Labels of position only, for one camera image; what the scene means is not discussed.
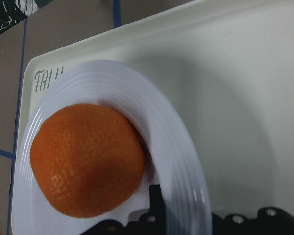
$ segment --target orange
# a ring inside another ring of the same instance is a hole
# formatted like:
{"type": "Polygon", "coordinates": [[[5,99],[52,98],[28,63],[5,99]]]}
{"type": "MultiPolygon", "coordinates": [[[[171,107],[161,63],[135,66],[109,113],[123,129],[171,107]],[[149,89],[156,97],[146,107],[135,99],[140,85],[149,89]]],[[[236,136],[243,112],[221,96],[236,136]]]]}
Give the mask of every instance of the orange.
{"type": "Polygon", "coordinates": [[[135,192],[145,159],[135,129],[121,113],[76,104],[43,122],[31,146],[30,164],[53,207],[88,218],[112,210],[135,192]]]}

